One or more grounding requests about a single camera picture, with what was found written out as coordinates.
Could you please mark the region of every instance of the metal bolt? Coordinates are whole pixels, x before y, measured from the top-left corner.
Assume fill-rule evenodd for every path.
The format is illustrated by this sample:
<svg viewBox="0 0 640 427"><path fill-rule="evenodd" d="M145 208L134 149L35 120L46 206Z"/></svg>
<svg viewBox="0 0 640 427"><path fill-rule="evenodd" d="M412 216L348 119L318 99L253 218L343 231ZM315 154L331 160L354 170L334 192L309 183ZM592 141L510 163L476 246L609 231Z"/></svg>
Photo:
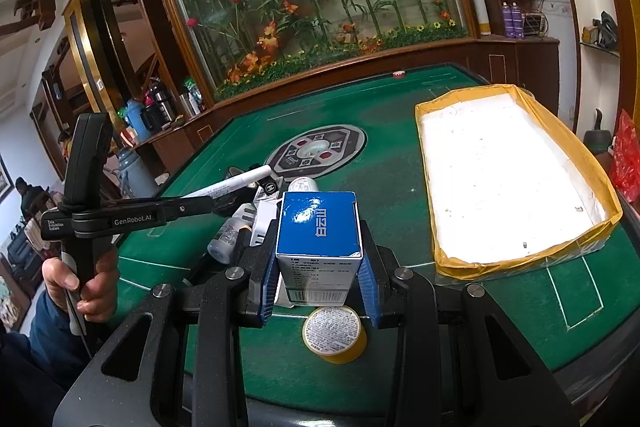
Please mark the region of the metal bolt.
<svg viewBox="0 0 640 427"><path fill-rule="evenodd" d="M479 284L470 284L466 287L466 291L472 297L482 297L484 295L484 288Z"/></svg>
<svg viewBox="0 0 640 427"><path fill-rule="evenodd" d="M394 270L394 275L403 281L407 279L411 279L414 276L414 272L410 268L405 268L404 266L399 266Z"/></svg>
<svg viewBox="0 0 640 427"><path fill-rule="evenodd" d="M239 266L232 266L231 268L227 268L225 271L226 278L230 280L240 279L243 275L244 270Z"/></svg>
<svg viewBox="0 0 640 427"><path fill-rule="evenodd" d="M170 291L171 291L171 285L167 284L166 282L157 284L156 286L154 286L154 289L153 289L154 297L165 297L169 295Z"/></svg>

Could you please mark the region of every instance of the purple bottle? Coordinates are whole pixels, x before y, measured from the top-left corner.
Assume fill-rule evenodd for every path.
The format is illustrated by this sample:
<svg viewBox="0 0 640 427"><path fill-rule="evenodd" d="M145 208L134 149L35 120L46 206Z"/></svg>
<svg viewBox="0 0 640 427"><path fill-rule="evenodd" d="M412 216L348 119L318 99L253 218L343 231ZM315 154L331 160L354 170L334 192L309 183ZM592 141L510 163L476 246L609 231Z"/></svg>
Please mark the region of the purple bottle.
<svg viewBox="0 0 640 427"><path fill-rule="evenodd" d="M517 39L524 38L524 21L522 20L522 12L516 3L511 7L511 17L513 18L513 31Z"/></svg>
<svg viewBox="0 0 640 427"><path fill-rule="evenodd" d="M511 14L511 8L509 8L505 2L502 3L502 20L507 37L513 39L516 36L513 30L513 15Z"/></svg>

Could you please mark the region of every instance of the red plastic bag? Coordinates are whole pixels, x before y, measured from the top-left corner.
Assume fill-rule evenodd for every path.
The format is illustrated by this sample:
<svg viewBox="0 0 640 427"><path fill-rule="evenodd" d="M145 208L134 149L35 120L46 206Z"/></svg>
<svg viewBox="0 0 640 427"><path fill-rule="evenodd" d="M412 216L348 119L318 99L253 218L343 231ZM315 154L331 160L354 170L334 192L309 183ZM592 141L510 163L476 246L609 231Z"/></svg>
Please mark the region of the red plastic bag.
<svg viewBox="0 0 640 427"><path fill-rule="evenodd" d="M636 126L624 110L620 112L618 120L609 178L629 203L640 196L640 144Z"/></svg>

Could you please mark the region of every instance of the green table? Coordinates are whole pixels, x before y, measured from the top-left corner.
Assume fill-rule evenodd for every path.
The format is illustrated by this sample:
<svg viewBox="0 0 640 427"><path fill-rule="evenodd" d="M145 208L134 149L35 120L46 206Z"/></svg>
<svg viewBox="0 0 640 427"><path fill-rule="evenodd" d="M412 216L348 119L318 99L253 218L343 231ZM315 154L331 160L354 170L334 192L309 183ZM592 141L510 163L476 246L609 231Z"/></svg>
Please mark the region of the green table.
<svg viewBox="0 0 640 427"><path fill-rule="evenodd" d="M352 124L366 131L366 147L346 166L318 178L319 188L354 191L374 240L392 248L401 265L433 280L414 106L478 82L459 68L443 65L409 71L401 80L379 76L246 114L213 137L165 184L163 194L181 196L213 184L223 178L229 165L247 168L264 162L274 148L305 130ZM188 217L131 233L120 245L116 319L130 312L156 283L181 286L223 221L213 215ZM591 348L629 322L627 318L640 305L640 261L628 233L618 226L600 251L484 285L546 365L558 370L593 352ZM364 354L353 363L332 365L302 342L302 322L309 312L310 308L276 308L265 328L241 330L247 396L295 409L383 415L395 331L372 331L364 321L369 337ZM192 362L190 343L187 368Z"/></svg>

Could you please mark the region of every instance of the human hand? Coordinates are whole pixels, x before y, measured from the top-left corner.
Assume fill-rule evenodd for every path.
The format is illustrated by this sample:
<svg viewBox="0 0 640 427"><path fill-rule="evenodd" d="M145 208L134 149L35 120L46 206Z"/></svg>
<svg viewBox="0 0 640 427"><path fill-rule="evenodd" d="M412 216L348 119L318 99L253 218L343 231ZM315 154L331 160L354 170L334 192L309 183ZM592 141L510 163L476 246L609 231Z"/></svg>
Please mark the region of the human hand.
<svg viewBox="0 0 640 427"><path fill-rule="evenodd" d="M84 285L78 301L78 313L89 322L106 322L116 311L118 297L118 251L110 248L103 253L95 265L96 276ZM63 311L66 309L64 290L75 291L80 281L71 269L54 257L42 264L42 277L51 300Z"/></svg>

